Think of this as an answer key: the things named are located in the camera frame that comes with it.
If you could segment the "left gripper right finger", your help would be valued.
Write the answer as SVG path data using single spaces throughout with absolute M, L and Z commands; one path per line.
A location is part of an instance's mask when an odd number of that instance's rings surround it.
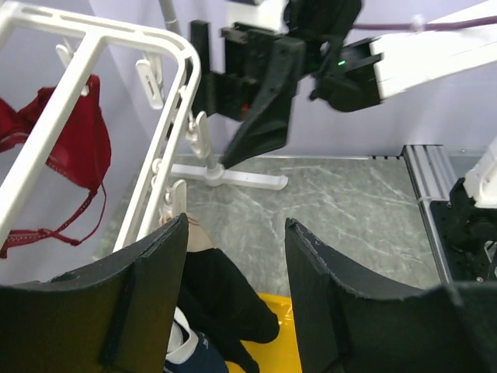
M 326 245 L 298 220 L 285 253 L 305 372 L 494 372 L 496 286 L 422 290 Z

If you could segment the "black underwear beige waistband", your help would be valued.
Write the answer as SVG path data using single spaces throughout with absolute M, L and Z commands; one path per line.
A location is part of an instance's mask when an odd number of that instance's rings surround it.
M 192 329 L 209 338 L 226 364 L 257 372 L 259 364 L 243 343 L 274 341 L 280 331 L 278 318 L 207 230 L 191 214 L 187 219 L 189 237 L 176 307 Z

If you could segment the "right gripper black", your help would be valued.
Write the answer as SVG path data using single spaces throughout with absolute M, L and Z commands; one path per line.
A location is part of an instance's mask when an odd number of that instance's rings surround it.
M 231 168 L 287 144 L 306 47 L 302 40 L 240 22 L 221 28 L 220 36 L 223 72 L 210 66 L 210 24 L 189 23 L 189 41 L 201 63 L 193 113 L 244 120 L 221 157 L 223 167 Z

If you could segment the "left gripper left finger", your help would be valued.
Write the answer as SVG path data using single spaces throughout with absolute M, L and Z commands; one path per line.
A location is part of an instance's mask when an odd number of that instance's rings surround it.
M 188 241 L 184 214 L 48 282 L 1 289 L 3 372 L 160 372 Z

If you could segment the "white clip hanger frame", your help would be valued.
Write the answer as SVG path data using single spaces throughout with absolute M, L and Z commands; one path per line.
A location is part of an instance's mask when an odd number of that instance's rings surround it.
M 3 2 L 2 40 L 7 40 L 16 27 L 78 38 L 80 44 L 66 60 L 64 74 L 55 87 L 41 89 L 35 100 L 20 111 L 7 103 L 1 105 L 1 149 L 21 148 L 1 185 L 2 254 L 43 239 L 68 241 L 61 228 L 14 229 L 44 166 L 87 189 L 90 197 L 105 190 L 103 180 L 110 165 L 111 146 L 99 106 L 100 81 L 92 72 L 105 47 L 118 45 L 153 55 L 166 54 L 178 65 L 168 97 L 159 102 L 162 115 L 145 158 L 140 187 L 147 186 L 149 168 L 164 137 L 170 134 L 172 141 L 165 149 L 157 188 L 162 188 L 168 179 L 201 76 L 195 47 L 171 31 L 21 2 Z

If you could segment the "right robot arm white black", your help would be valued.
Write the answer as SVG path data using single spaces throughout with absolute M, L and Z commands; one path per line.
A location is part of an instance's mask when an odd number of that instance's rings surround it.
M 282 14 L 286 30 L 252 17 L 252 3 L 234 8 L 221 29 L 224 70 L 210 66 L 210 25 L 194 20 L 191 43 L 200 56 L 202 77 L 193 109 L 240 122 L 222 156 L 205 155 L 200 177 L 280 190 L 285 177 L 235 171 L 235 166 L 287 143 L 298 82 L 314 80 L 310 100 L 352 113 L 382 104 L 418 85 L 496 60 L 496 3 L 481 4 L 431 23 L 376 24 L 377 37 L 348 44 L 362 8 L 359 1 L 289 1 Z

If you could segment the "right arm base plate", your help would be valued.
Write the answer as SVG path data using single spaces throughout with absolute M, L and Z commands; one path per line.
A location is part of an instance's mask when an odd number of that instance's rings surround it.
M 453 281 L 495 281 L 496 265 L 486 245 L 496 242 L 496 210 L 433 201 L 430 210 Z

